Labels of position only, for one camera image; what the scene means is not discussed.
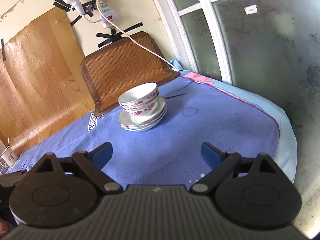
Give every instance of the white power cord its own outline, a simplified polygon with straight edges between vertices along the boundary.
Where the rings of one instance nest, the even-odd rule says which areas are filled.
[[[87,22],[89,23],[98,23],[98,22],[101,22],[102,20],[99,19],[99,20],[96,20],[96,21],[92,21],[92,20],[89,20],[87,19],[87,17],[85,16],[85,14],[81,15],[83,19],[85,19]]]
[[[115,25],[113,22],[111,22],[110,20],[108,20],[102,13],[100,6],[99,6],[99,0],[97,0],[96,2],[96,8],[98,9],[99,13],[102,15],[102,17],[111,25],[113,25],[115,28],[117,28],[119,31],[121,31],[123,34],[125,34],[130,40],[132,40],[135,44],[137,44],[139,47],[145,49],[146,51],[150,52],[151,54],[157,56],[159,59],[162,59],[164,62],[166,62],[167,64],[169,64],[172,68],[176,69],[176,67],[174,65],[172,65],[169,61],[167,61],[166,59],[164,59],[163,57],[161,57],[160,55],[156,54],[155,52],[153,52],[152,50],[142,46],[141,44],[137,43],[133,38],[130,37],[130,35],[128,35],[127,33],[125,33],[123,30],[121,30],[117,25]]]

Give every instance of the stack of plates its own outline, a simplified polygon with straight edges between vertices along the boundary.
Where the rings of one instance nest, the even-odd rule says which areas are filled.
[[[135,116],[127,111],[122,111],[119,115],[121,127],[127,131],[142,132],[155,127],[167,112],[167,104],[164,98],[159,97],[156,109],[148,116]]]

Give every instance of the stack of dishes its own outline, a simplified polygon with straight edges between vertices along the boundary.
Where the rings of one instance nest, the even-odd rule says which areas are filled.
[[[167,112],[167,105],[159,95],[156,83],[146,83],[124,92],[118,102],[121,127],[127,131],[141,132],[156,126]]]

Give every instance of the bowl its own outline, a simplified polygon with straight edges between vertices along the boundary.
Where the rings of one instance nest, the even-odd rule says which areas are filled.
[[[154,95],[154,93],[152,93],[152,95],[150,96],[151,98],[148,99],[145,103],[139,104],[137,106],[123,106],[122,104],[120,104],[120,106],[122,107],[123,110],[134,110],[137,108],[142,108],[142,107],[146,106],[147,104],[149,104],[153,99],[155,99],[158,96],[159,96],[159,90],[156,89],[156,94]]]
[[[153,111],[156,109],[156,107],[159,104],[159,94],[154,97],[151,101],[149,101],[144,106],[137,106],[133,107],[131,110],[127,110],[122,108],[124,111],[127,111],[129,114],[135,115],[135,116],[148,116],[153,113]]]
[[[124,92],[121,96],[119,96],[118,102],[124,107],[142,105],[156,95],[156,90],[156,83],[152,82],[142,84]]]

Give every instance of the mug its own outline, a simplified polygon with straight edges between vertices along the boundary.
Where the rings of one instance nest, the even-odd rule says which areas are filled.
[[[14,154],[10,146],[8,146],[0,155],[0,164],[3,167],[12,167],[17,160],[18,157]]]

